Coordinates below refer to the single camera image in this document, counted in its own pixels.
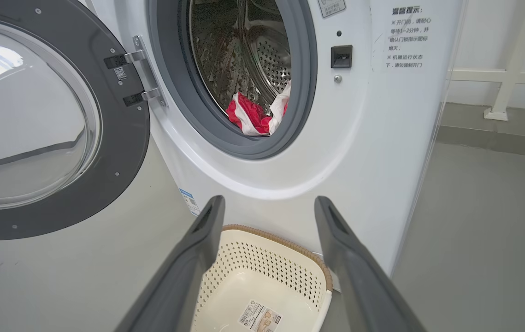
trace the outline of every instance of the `white railing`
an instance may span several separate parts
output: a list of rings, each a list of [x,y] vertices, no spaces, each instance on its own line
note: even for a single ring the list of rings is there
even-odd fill
[[[472,82],[497,82],[500,90],[494,105],[484,112],[485,119],[507,121],[506,107],[516,84],[525,84],[525,11],[522,15],[520,32],[515,36],[506,69],[455,68],[451,80]]]

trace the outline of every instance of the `stainless steel drum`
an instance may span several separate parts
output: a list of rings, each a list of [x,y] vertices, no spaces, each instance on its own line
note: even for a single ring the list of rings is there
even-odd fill
[[[192,0],[190,31],[201,79],[220,110],[241,92],[270,114],[291,72],[275,0]]]

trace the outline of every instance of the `gray sticker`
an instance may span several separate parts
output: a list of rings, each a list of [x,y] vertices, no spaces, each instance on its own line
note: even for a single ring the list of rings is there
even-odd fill
[[[322,17],[328,17],[346,9],[344,0],[318,0],[318,3],[322,11]]]
[[[115,68],[114,70],[115,70],[115,74],[117,74],[117,78],[119,78],[119,81],[127,78],[127,75],[125,74],[125,70],[123,69],[123,67]]]

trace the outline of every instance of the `basket label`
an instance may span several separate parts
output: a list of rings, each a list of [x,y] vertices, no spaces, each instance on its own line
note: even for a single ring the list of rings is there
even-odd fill
[[[283,316],[257,301],[250,300],[238,322],[251,331],[275,332]]]

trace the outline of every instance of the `basket bottom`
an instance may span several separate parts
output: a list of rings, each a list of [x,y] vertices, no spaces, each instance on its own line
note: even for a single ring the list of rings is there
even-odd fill
[[[295,290],[254,271],[234,271],[210,293],[203,307],[197,307],[192,332],[258,332],[239,322],[252,300],[281,316],[273,332],[311,331],[318,319],[317,309]]]

